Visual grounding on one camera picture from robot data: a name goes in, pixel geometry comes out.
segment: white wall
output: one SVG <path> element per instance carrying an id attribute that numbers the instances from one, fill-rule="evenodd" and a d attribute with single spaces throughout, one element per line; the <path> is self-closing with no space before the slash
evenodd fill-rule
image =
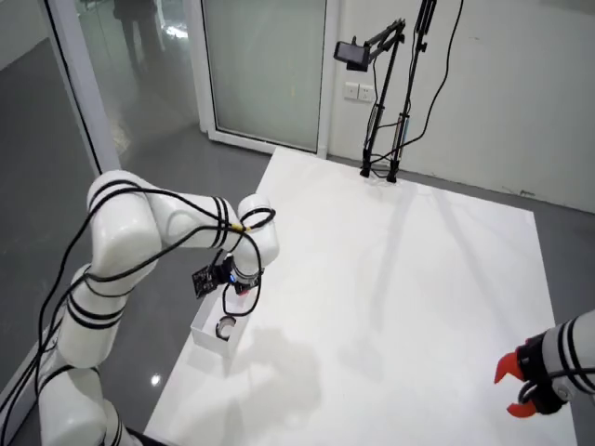
<path id="1" fill-rule="evenodd" d="M 408 26 L 391 79 L 384 123 L 403 108 L 411 32 L 420 0 L 345 0 L 341 40 L 358 41 L 393 19 Z M 413 91 L 408 137 L 417 136 L 443 78 L 459 0 L 439 0 Z M 402 168 L 595 212 L 595 2 L 467 0 L 451 73 L 428 133 L 405 149 Z M 377 63 L 379 87 L 389 55 Z M 343 99 L 345 81 L 369 73 L 338 67 L 330 153 L 361 159 L 369 104 Z M 390 149 L 384 130 L 375 151 Z"/>
<path id="2" fill-rule="evenodd" d="M 46 37 L 37 0 L 0 0 L 0 70 Z"/>

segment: gray floor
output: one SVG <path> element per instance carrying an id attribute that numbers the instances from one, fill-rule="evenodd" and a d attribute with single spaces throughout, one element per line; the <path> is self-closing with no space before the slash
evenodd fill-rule
<path id="1" fill-rule="evenodd" d="M 108 26 L 109 13 L 110 7 L 97 12 L 97 17 L 105 17 L 97 20 L 98 26 Z M 90 19 L 82 17 L 81 21 Z M 110 26 L 115 33 L 116 25 L 112 22 Z M 103 35 L 98 33 L 96 38 L 102 39 Z M 169 81 L 162 83 L 162 75 L 130 75 L 130 64 L 122 68 L 123 62 L 119 61 L 119 57 L 127 57 L 121 38 L 119 42 L 109 41 L 109 54 L 102 59 L 97 53 L 94 63 L 111 63 L 104 72 L 96 70 L 112 130 L 121 138 L 118 144 L 122 144 L 119 147 L 125 155 L 126 168 L 158 186 L 225 196 L 234 204 L 252 192 L 269 157 L 210 142 L 192 119 L 192 108 L 184 105 L 188 102 L 188 90 L 171 90 L 172 85 L 184 83 L 176 83 L 175 74 L 168 72 L 163 76 L 169 76 Z M 179 54 L 184 60 L 183 52 Z M 53 275 L 61 248 L 84 214 L 85 190 L 90 182 L 78 129 L 68 114 L 66 97 L 59 94 L 60 78 L 57 72 L 51 72 L 51 67 L 55 67 L 52 57 L 49 46 L 42 44 L 0 72 L 0 146 L 4 155 L 0 169 L 6 167 L 0 171 L 0 225 L 5 225 L 0 226 L 0 234 L 12 234 L 11 239 L 0 240 L 0 322 L 4 329 L 0 339 L 0 378 L 5 382 L 15 368 L 10 361 L 4 361 L 6 353 L 16 352 L 15 358 L 24 356 L 33 344 L 34 315 L 47 288 L 39 278 Z M 172 66 L 172 60 L 179 58 L 167 60 Z M 148 90 L 157 93 L 147 96 Z M 155 130 L 160 121 L 165 124 Z M 28 123 L 40 123 L 40 127 L 32 125 L 36 131 L 28 132 Z M 64 145 L 72 147 L 73 152 L 57 159 L 54 152 Z M 37 154 L 33 149 L 40 147 L 46 150 Z M 406 173 L 403 177 L 534 211 L 556 322 L 595 308 L 595 216 L 435 178 Z M 15 216 L 27 216 L 29 223 Z M 23 243 L 23 237 L 30 244 Z M 88 243 L 83 243 L 67 276 L 87 261 L 86 253 Z M 129 300 L 112 355 L 101 366 L 101 376 L 106 398 L 114 402 L 126 423 L 136 430 L 142 430 L 149 420 L 197 310 L 190 275 L 210 256 L 204 251 L 172 253 Z M 20 298 L 6 299 L 6 295 Z M 154 374 L 162 376 L 160 386 L 151 385 Z M 573 415 L 579 445 L 593 444 L 595 426 L 590 420 L 595 408 L 586 398 L 579 398 L 573 403 Z M 33 410 L 13 444 L 39 444 L 38 428 L 37 412 Z"/>

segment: wall outlet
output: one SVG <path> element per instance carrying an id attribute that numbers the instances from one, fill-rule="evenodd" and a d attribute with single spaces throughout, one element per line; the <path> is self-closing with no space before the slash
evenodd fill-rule
<path id="1" fill-rule="evenodd" d="M 355 82 L 346 82 L 343 86 L 343 98 L 345 99 L 356 99 L 360 85 Z"/>
<path id="2" fill-rule="evenodd" d="M 360 90 L 357 94 L 357 99 L 362 100 L 364 102 L 374 102 L 375 97 L 376 93 L 372 85 L 360 85 Z"/>

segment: person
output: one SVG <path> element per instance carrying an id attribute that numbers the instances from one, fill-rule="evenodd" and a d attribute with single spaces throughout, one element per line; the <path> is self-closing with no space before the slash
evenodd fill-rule
<path id="1" fill-rule="evenodd" d="M 134 22 L 139 27 L 142 55 L 146 65 L 152 65 L 161 53 L 155 23 L 157 6 L 153 0 L 113 0 L 113 16 L 122 22 L 128 57 L 135 74 L 140 74 L 141 58 L 134 42 Z"/>

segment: light switch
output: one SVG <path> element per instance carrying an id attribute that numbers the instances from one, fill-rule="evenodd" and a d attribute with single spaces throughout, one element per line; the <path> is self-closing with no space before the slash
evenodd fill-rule
<path id="1" fill-rule="evenodd" d="M 360 85 L 355 82 L 346 82 L 343 86 L 343 98 L 345 99 L 356 99 Z"/>

